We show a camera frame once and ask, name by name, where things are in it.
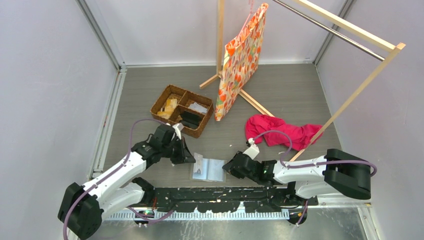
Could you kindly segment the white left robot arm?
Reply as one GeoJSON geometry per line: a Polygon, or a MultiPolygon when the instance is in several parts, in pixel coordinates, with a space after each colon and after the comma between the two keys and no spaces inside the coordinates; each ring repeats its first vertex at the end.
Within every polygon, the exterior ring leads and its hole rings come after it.
{"type": "Polygon", "coordinates": [[[63,239],[72,232],[86,240],[105,219],[121,209],[134,204],[148,207],[154,199],[154,187],[138,174],[162,158],[174,166],[196,161],[182,135],[183,129],[182,123],[161,123],[146,140],[130,144],[123,159],[113,167],[82,185],[70,184],[57,216],[63,223],[63,239]]]}

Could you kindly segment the white card from holder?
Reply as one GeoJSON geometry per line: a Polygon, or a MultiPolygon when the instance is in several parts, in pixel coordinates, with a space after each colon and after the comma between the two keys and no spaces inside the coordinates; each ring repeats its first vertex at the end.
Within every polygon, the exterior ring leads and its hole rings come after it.
{"type": "Polygon", "coordinates": [[[201,174],[203,171],[203,155],[194,153],[195,163],[193,164],[193,173],[201,174]]]}

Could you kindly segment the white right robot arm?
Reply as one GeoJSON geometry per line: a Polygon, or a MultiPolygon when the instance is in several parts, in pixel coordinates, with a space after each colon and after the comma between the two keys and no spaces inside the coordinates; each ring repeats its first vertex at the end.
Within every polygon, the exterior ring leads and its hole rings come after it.
{"type": "Polygon", "coordinates": [[[299,161],[259,162],[238,151],[222,168],[238,179],[248,178],[261,186],[287,185],[285,198],[291,205],[333,193],[369,200],[371,178],[377,173],[373,163],[336,148],[328,149],[325,155],[299,161]]]}

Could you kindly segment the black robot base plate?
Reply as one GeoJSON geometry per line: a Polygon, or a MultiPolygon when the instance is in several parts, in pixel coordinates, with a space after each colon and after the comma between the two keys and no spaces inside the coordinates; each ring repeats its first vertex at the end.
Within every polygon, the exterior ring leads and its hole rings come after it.
{"type": "Polygon", "coordinates": [[[243,207],[247,213],[273,213],[304,204],[286,187],[156,187],[131,207],[164,213],[233,213],[243,207]]]}

